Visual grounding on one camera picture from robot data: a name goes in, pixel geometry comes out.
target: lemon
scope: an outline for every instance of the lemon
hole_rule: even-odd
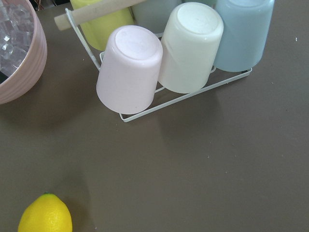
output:
[[[24,211],[18,232],[72,232],[70,212],[56,195],[45,193]]]

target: gray tabletop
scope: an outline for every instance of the gray tabletop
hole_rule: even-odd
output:
[[[74,31],[56,28],[65,7],[38,12],[39,82],[0,105],[1,231],[47,190],[74,232],[309,230],[307,0],[276,2],[250,76],[128,123],[98,99]]]

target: bowl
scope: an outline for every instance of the bowl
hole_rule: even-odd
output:
[[[33,17],[34,32],[25,59],[16,71],[0,84],[0,104],[15,100],[28,92],[39,80],[47,59],[46,38],[41,23],[28,0],[2,0],[3,4],[22,4]]]

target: white wire rack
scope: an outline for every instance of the white wire rack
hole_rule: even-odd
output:
[[[93,61],[94,65],[96,66],[96,68],[100,71],[100,64],[98,62],[98,60],[96,59],[96,57],[93,55],[91,49],[89,48],[88,46],[88,43],[86,42],[85,38],[83,37],[81,31],[79,30],[78,26],[75,24],[75,21],[74,21],[74,18],[72,17],[72,14],[71,14],[71,11],[69,9],[65,9],[66,10],[66,14],[68,16],[68,19],[72,25],[72,28],[74,29],[75,33],[77,34],[78,38],[80,39],[81,43],[83,44],[86,52],[88,53],[88,55],[90,56],[91,60]],[[102,59],[103,59],[103,56],[104,56],[104,53],[105,52],[102,52],[100,53],[100,61],[102,62]],[[214,67],[211,71],[211,73],[213,73],[214,71],[216,71],[216,68]],[[196,92],[193,92],[193,93],[188,93],[188,94],[184,94],[180,97],[176,97],[170,101],[167,101],[167,102],[164,102],[164,103],[161,103],[159,105],[156,105],[156,106],[152,106],[140,113],[137,113],[137,114],[134,114],[134,115],[123,115],[123,114],[119,114],[120,115],[120,118],[124,121],[124,122],[129,122],[129,121],[132,121],[136,118],[139,118],[139,117],[142,117],[144,115],[147,115],[149,113],[152,113],[154,111],[157,111],[159,109],[162,109],[164,107],[167,107],[169,105],[172,105],[172,104],[175,104],[177,102],[180,102],[182,100],[185,100],[187,98],[190,98],[192,96],[195,96],[197,94],[200,94],[200,93],[203,93],[203,92],[206,92],[208,90],[211,90],[213,88],[216,88],[216,87],[219,87],[219,86],[222,86],[222,85],[225,85],[225,84],[228,84],[230,82],[233,82],[233,81],[236,81],[236,80],[239,80],[243,77],[246,77],[248,75],[250,75],[250,73],[252,72],[252,68],[250,68],[249,70],[246,70],[246,71],[243,71],[241,74],[238,74],[238,75],[235,75],[235,76],[232,76],[232,77],[229,77],[225,80],[222,80],[222,81],[219,81],[217,83],[214,83],[214,84],[211,84],[211,85],[205,85],[203,88],[201,88],[200,90],[196,91]],[[155,94],[164,90],[165,88],[164,87],[160,87],[158,88],[156,91],[155,91]]]

